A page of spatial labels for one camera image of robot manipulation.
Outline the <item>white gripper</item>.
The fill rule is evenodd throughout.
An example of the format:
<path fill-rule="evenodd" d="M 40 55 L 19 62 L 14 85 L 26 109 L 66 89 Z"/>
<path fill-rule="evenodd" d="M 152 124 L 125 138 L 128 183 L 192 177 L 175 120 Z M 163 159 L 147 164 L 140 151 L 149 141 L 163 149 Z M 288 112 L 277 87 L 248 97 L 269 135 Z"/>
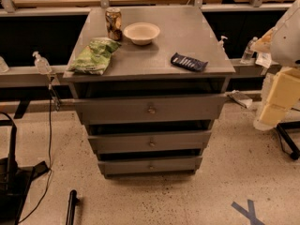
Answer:
<path fill-rule="evenodd" d="M 300 70 L 285 68 L 276 75 L 267 73 L 262 83 L 261 99 L 253 126 L 266 131 L 275 127 L 300 99 Z"/>

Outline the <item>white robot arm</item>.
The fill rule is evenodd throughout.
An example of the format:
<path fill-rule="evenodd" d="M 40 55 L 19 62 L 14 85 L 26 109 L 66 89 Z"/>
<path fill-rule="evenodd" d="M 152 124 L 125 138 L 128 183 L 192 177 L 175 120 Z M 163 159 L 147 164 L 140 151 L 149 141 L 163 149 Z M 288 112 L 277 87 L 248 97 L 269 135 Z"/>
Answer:
<path fill-rule="evenodd" d="M 269 53 L 281 65 L 275 75 L 267 74 L 253 126 L 261 131 L 275 128 L 300 99 L 300 0 L 253 46 L 255 52 Z"/>

